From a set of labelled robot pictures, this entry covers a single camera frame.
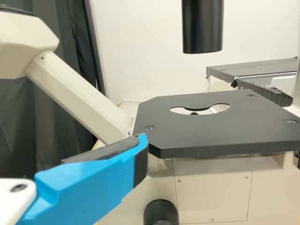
cable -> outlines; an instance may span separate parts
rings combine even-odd
[[[124,104],[124,103],[142,103],[143,101],[141,101],[141,102],[134,102],[134,101],[124,101],[124,102],[120,102],[118,105],[117,105],[117,107],[120,107],[122,104]]]

screw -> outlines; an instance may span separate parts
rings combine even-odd
[[[298,120],[290,120],[290,119],[285,120],[285,122],[286,123],[293,123],[293,124],[299,123]]]
[[[10,192],[19,192],[24,190],[27,187],[26,184],[18,184],[16,186],[14,186],[12,189],[10,189]]]
[[[148,126],[145,126],[144,129],[147,130],[147,131],[150,131],[154,128],[155,126],[153,125],[148,125]]]

microscope arm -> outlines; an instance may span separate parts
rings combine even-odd
[[[131,134],[133,120],[52,51],[39,54],[24,73],[104,144]]]

dark curtain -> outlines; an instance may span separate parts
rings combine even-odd
[[[55,53],[105,93],[85,1],[0,0],[0,4],[41,18],[60,39]],[[36,171],[90,150],[94,142],[91,133],[26,77],[0,80],[0,177],[32,178]]]

white wall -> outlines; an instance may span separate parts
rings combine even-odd
[[[298,54],[299,0],[225,0],[223,50],[182,53],[181,0],[90,0],[108,97],[207,91],[205,68]]]

